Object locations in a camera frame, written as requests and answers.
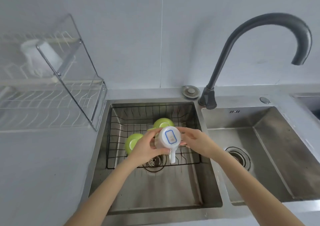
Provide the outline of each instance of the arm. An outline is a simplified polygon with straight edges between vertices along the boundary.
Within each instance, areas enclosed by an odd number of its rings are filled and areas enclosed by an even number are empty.
[[[236,159],[220,148],[205,133],[178,127],[182,139],[195,152],[217,162],[237,189],[261,226],[304,224],[255,179]]]
[[[152,149],[150,141],[162,128],[147,131],[130,155],[92,193],[89,199],[66,222],[65,226],[100,226],[123,183],[130,173],[150,159],[169,154],[170,149]]]

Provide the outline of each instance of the double sink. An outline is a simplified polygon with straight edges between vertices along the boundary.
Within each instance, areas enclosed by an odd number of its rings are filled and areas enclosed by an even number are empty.
[[[186,98],[107,101],[98,132],[100,146],[92,159],[96,165],[90,194],[126,158],[126,138],[145,133],[155,120],[166,117],[175,126],[207,133],[281,202],[307,207],[318,203],[318,160],[279,107],[259,98],[217,97],[214,110]],[[135,169],[104,223],[142,225],[246,215],[248,208],[219,165],[182,147],[176,165],[162,156]]]

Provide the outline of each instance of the black wire basket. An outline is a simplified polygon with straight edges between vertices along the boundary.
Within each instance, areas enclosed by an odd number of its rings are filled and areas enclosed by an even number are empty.
[[[159,104],[150,106],[112,107],[110,128],[107,139],[107,169],[114,169],[126,157],[126,139],[134,134],[145,134],[160,118],[168,118],[176,127],[197,128],[198,119],[193,104]],[[151,159],[139,168],[146,168],[150,172],[157,172],[166,166],[197,164],[201,162],[198,153],[185,145],[176,151],[176,162],[170,164],[167,155]]]

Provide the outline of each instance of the hand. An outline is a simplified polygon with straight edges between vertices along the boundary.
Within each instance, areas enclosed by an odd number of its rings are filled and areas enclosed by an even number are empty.
[[[136,167],[147,163],[150,159],[158,155],[170,153],[169,148],[154,149],[150,146],[151,140],[159,131],[161,131],[161,129],[162,128],[157,128],[147,131],[134,146],[132,152],[128,156],[128,159],[131,159]]]
[[[187,143],[187,147],[205,157],[216,160],[220,151],[223,151],[217,143],[200,130],[186,127],[177,127],[177,129],[181,132],[181,139]]]

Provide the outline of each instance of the person's right arm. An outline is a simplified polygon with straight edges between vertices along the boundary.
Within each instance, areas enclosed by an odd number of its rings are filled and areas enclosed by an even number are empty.
[[[213,159],[223,169],[261,226],[304,224],[229,153],[200,130],[178,127],[182,140],[195,152]]]

